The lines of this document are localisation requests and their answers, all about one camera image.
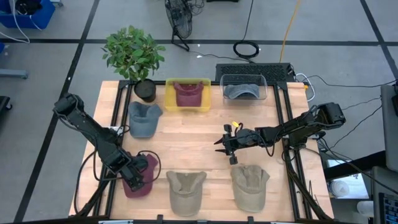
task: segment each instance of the clear plastic container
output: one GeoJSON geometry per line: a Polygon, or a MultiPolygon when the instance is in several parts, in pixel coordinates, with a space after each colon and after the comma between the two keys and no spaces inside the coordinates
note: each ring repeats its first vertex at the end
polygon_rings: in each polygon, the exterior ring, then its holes
{"type": "Polygon", "coordinates": [[[227,100],[265,100],[268,96],[267,81],[262,75],[223,75],[220,90],[227,100]]]}
{"type": "Polygon", "coordinates": [[[208,78],[168,78],[165,108],[167,111],[206,112],[211,106],[211,80],[208,78]]]}

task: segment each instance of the green leaves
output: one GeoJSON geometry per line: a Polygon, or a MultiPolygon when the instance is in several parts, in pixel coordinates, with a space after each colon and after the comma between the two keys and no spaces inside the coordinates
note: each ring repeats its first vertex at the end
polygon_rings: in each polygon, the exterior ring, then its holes
{"type": "Polygon", "coordinates": [[[157,46],[150,34],[144,35],[142,29],[133,26],[122,28],[106,38],[106,45],[101,48],[105,54],[106,66],[114,67],[115,73],[131,80],[145,79],[149,71],[159,69],[164,57],[158,50],[165,51],[165,47],[157,46]]]}

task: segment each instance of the yellow object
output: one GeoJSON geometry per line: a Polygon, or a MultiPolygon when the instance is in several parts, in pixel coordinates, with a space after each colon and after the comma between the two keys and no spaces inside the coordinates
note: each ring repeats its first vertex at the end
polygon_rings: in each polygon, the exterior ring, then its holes
{"type": "Polygon", "coordinates": [[[166,92],[164,106],[167,111],[198,111],[206,112],[210,110],[211,106],[211,80],[208,78],[168,78],[166,80],[166,92]],[[196,85],[203,83],[203,91],[201,93],[200,106],[177,106],[176,92],[174,89],[174,82],[179,84],[196,85]]]}
{"type": "Polygon", "coordinates": [[[236,122],[236,121],[233,121],[233,122],[232,122],[232,125],[235,126],[235,128],[238,128],[238,127],[239,127],[239,124],[238,124],[238,122],[236,122]]]}
{"type": "Polygon", "coordinates": [[[282,58],[284,57],[284,50],[285,50],[285,43],[286,43],[287,34],[289,33],[290,26],[292,26],[292,23],[293,23],[293,20],[294,20],[294,18],[296,16],[297,10],[299,9],[300,2],[301,2],[301,0],[297,0],[296,6],[294,8],[293,16],[290,19],[289,26],[287,27],[287,30],[286,30],[286,33],[285,33],[285,37],[284,37],[284,42],[282,44],[282,50],[280,51],[279,63],[282,63],[282,58]]]}

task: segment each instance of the black fan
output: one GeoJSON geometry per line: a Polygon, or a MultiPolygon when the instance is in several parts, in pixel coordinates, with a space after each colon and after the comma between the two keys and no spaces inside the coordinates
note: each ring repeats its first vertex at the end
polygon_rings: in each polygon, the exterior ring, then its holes
{"type": "Polygon", "coordinates": [[[165,0],[165,6],[167,17],[173,28],[172,43],[189,51],[188,45],[183,40],[192,33],[192,12],[187,0],[165,0]],[[177,36],[185,47],[176,44],[174,42],[174,36],[177,36]]]}

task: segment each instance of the wooden table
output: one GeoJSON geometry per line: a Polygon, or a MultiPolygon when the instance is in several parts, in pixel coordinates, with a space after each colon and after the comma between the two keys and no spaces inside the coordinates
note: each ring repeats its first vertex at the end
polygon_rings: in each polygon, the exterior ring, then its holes
{"type": "MultiPolygon", "coordinates": [[[[118,82],[103,82],[99,93],[94,119],[102,126],[109,126],[113,113],[118,82]]],[[[305,90],[302,83],[288,83],[289,98],[293,116],[297,117],[308,110],[305,90]]],[[[111,218],[115,219],[140,219],[155,220],[158,214],[163,214],[164,220],[235,220],[247,221],[248,216],[253,216],[255,221],[294,221],[292,202],[290,199],[289,185],[285,164],[281,159],[282,144],[275,145],[275,154],[269,157],[264,148],[252,147],[236,152],[239,164],[261,166],[270,175],[267,182],[266,206],[262,212],[248,213],[237,208],[234,203],[229,157],[223,153],[215,152],[222,145],[213,145],[224,133],[223,125],[232,121],[242,122],[245,128],[254,129],[261,126],[277,126],[279,124],[275,107],[275,96],[272,87],[266,100],[259,100],[250,105],[229,105],[220,93],[219,86],[212,86],[211,109],[206,113],[195,112],[168,112],[164,109],[164,86],[157,86],[157,103],[164,111],[159,119],[156,134],[152,139],[134,139],[129,133],[125,134],[123,148],[135,155],[140,150],[152,150],[159,154],[162,160],[162,172],[154,183],[152,192],[143,198],[127,198],[120,180],[116,182],[111,218]],[[193,217],[180,217],[170,208],[169,184],[165,173],[168,170],[176,172],[205,171],[207,178],[203,185],[203,199],[199,214],[193,217]]],[[[126,90],[122,96],[122,105],[126,90]]],[[[287,121],[283,93],[280,100],[284,111],[284,120],[287,121]]],[[[142,102],[134,92],[131,101],[142,102]]],[[[123,106],[118,115],[121,120],[123,106]]],[[[308,140],[307,147],[318,151],[316,141],[308,140]]],[[[93,152],[93,146],[88,143],[85,157],[93,152]]],[[[314,196],[325,211],[333,217],[329,194],[321,160],[318,154],[301,150],[302,164],[307,181],[312,181],[314,196]]],[[[97,157],[96,170],[101,171],[101,162],[97,157]]],[[[92,193],[96,190],[98,182],[93,177],[92,159],[83,169],[78,193],[78,207],[81,209],[92,193]]],[[[104,213],[105,201],[108,196],[106,190],[103,194],[101,213],[104,213]]],[[[300,216],[305,217],[302,198],[297,194],[300,216]]]]}

